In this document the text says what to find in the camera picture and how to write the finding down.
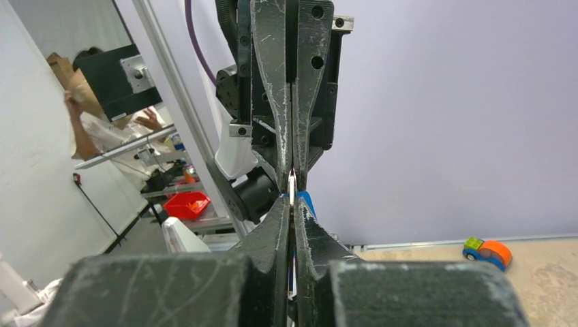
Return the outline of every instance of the metal screw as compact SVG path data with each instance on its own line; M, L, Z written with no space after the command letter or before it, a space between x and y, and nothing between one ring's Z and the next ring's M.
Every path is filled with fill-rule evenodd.
M248 46L249 45L249 38L246 36L241 37L241 45Z

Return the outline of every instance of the black cable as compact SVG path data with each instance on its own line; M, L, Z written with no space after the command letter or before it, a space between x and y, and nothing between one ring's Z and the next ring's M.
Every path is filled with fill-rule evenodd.
M126 163L120 162L120 161L118 161L118 160L114 160L114 159L109 159L109 160L111 160L112 162L116 162L117 164L123 165L123 166L125 166L126 168L132 169L132 170L134 170L135 172L139 172L139 173L145 175L146 177L149 177L149 178L150 178L150 176L149 176L146 172L143 172L142 170L138 170L138 169L136 169L136 168L133 168L133 167L127 165Z
M98 210L98 208L96 207L96 205L92 202L92 200L90 199L90 197L86 194L86 192L84 191L84 189L82 189L82 186L80 186L80 182L76 183L76 186L78 187L78 189L82 192L82 194L85 196L85 198L88 200L88 202L91 204L91 206L94 208L94 210L96 210L96 212L98 213L98 215L102 218L102 220L106 223L106 225L108 226L108 228L110 228L110 230L112 230L113 233L115 233L116 237L117 237L117 242L120 238L126 240L125 236L120 236L119 233L117 233L117 231L111 226L111 224L108 222L108 220L106 220L106 218L104 218L103 214L100 212L100 210Z
M125 29L125 32L127 33L128 40L130 41L130 44L134 44L134 40L132 39L132 35L130 35L130 31L126 27L125 20L123 18L123 15L121 15L121 11L119 10L119 6L117 5L117 2L115 0L112 0L111 2L112 2L112 5L115 7L115 10L117 11L117 14L119 15L121 22L123 23L123 27Z

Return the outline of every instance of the screw hole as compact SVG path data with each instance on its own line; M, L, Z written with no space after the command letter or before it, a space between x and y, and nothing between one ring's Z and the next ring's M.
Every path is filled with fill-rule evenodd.
M319 6L319 5L316 5L311 10L311 15L313 15L313 17L317 18L317 19L323 17L323 8L321 8L321 6Z
M311 66L313 66L315 69L321 69L321 67L323 67L323 58L314 56L311 58Z
M242 36L240 41L241 41L242 46L248 46L249 45L249 38L246 36Z

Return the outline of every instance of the dark hair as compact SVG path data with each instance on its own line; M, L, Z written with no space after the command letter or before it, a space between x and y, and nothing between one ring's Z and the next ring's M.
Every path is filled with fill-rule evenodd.
M90 57L93 55L98 55L99 53L103 53L103 50L100 50L99 48L93 46L88 50L82 50L80 51L76 57L74 57L74 61L72 61L72 69L74 71L76 71L78 69L78 60L82 59L82 58L86 58L86 57Z

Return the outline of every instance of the white wall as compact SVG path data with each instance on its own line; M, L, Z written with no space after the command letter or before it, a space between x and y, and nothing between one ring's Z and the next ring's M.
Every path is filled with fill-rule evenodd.
M578 1L334 0L335 141L309 174L347 243L578 234Z
M70 62L80 50L112 50L130 39L112 0L10 0L46 58L52 52Z
M0 0L0 44L0 251L22 276L45 285L115 237L72 182L63 90L7 0ZM80 174L118 231L145 203L109 163ZM6 309L0 297L0 312Z

